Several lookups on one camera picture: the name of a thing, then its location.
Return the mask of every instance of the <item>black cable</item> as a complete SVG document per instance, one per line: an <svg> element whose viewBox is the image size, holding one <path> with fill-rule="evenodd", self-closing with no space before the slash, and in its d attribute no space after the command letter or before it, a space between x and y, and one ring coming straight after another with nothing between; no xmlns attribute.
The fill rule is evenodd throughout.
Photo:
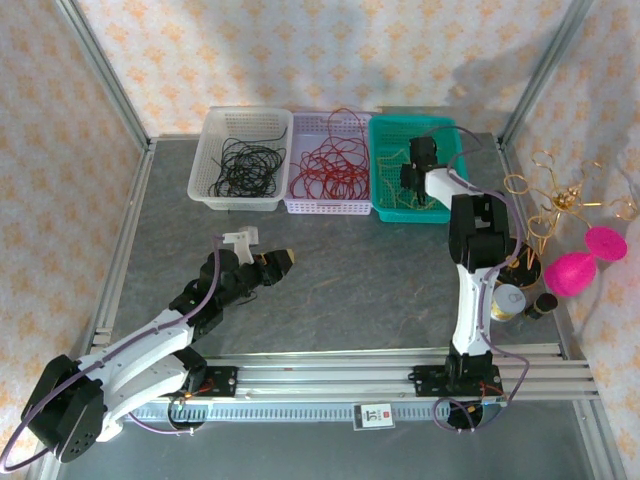
<svg viewBox="0 0 640 480"><path fill-rule="evenodd" d="M287 150L274 150L258 143L276 142L282 140L286 134L285 128L280 137L268 140L227 138L222 144L220 162L212 159L220 166L220 175L209 186L208 195L235 198L273 197L276 192L276 174L284 162Z"/></svg>
<svg viewBox="0 0 640 480"><path fill-rule="evenodd" d="M253 302L256 298L258 298L258 294L255 290L251 290L249 293L249 300L245 300L244 302L236 303L234 307L239 307L240 305L246 305L247 303Z"/></svg>
<svg viewBox="0 0 640 480"><path fill-rule="evenodd" d="M169 420L169 424L174 430L180 430L180 431L192 430L195 432L198 428L204 425L204 422L176 422L171 416L173 405L176 403L177 400L181 398L184 398L184 397L172 397L171 401L169 402L169 406L167 407L167 419Z"/></svg>

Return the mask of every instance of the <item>robotic arm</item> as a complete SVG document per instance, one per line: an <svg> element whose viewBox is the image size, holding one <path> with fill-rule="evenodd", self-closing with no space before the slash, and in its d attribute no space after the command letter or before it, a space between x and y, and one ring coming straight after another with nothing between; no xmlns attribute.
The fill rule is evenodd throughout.
<svg viewBox="0 0 640 480"><path fill-rule="evenodd" d="M123 416L158 396L178 390L196 392L205 382L212 385L214 394L226 390L233 396L237 369L225 377L218 369L207 367L189 345L220 324L226 306L250 296L260 285L274 285L293 265L290 250L251 255L251 233L257 235L251 230L226 234L225 242L234 243L235 252L219 250L218 278L214 274L216 255L212 253L202 265L200 277L189 282L169 308L145 327L75 362L60 355L47 364L22 413L23 419L58 385L83 370L88 372L48 402L29 424L58 460L69 462L96 441L113 438L122 430ZM209 300L189 316L206 300L212 287ZM96 362L102 365L87 368Z"/></svg>
<svg viewBox="0 0 640 480"><path fill-rule="evenodd" d="M418 201L426 195L451 210L449 253L460 277L458 321L444 367L416 367L411 379L416 393L438 396L480 396L481 385L502 389L498 368L485 338L490 338L491 299L498 271L508 252L509 224L504 203L456 183L446 165L438 164L432 137L411 140L411 164L403 165L401 184ZM484 298L480 291L486 282Z"/></svg>

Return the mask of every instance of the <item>red wire bundle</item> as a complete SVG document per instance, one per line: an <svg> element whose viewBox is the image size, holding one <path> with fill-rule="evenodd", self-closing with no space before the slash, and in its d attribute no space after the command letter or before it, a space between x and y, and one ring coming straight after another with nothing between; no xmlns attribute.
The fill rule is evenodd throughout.
<svg viewBox="0 0 640 480"><path fill-rule="evenodd" d="M361 138L342 138L331 133L331 118L341 111L349 112L358 119ZM327 119L329 137L313 152L304 152L300 173L291 181L289 191L293 198L315 200L368 200L369 199L369 149L365 141L362 120L348 108L339 108ZM296 186L301 184L303 195L297 195ZM318 195L313 186L321 185Z"/></svg>

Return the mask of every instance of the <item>teal plastic basket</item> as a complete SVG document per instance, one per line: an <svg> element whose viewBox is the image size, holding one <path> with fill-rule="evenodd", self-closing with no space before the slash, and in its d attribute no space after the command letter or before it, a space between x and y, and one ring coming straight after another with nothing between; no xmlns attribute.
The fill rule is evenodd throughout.
<svg viewBox="0 0 640 480"><path fill-rule="evenodd" d="M415 193L400 186L400 167L409 163L409 140L429 129L455 125L451 118L413 115L378 115L369 121L371 156L371 201L383 222L447 223L451 212L439 201L427 197L427 207L418 207ZM462 151L460 134L445 128L431 134L437 145L438 163L449 163ZM456 172L468 179L463 157L454 165Z"/></svg>

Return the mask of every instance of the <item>patterned wall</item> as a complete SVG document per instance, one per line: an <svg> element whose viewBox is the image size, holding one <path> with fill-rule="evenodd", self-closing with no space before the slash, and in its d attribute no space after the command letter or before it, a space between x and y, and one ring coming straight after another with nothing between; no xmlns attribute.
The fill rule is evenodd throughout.
<svg viewBox="0 0 640 480"><path fill-rule="evenodd" d="M589 182L586 200L619 197L640 205L640 4L600 0L570 46L550 85L517 141L520 163L534 183L549 177L528 159L548 149L556 155L558 177L578 178L579 163L606 165ZM594 209L594 224L626 236L629 254L619 264L601 265L601 275L584 294L567 302L575 335L601 389L627 474L640 478L640 218L614 220L616 209ZM561 220L559 251L584 251L580 222ZM556 253L550 251L547 260Z"/></svg>
<svg viewBox="0 0 640 480"><path fill-rule="evenodd" d="M52 0L0 2L0 445L78 342L139 153ZM20 441L12 457L34 449Z"/></svg>
<svg viewBox="0 0 640 480"><path fill-rule="evenodd" d="M498 132L570 0L80 0L147 131L212 105L448 106Z"/></svg>

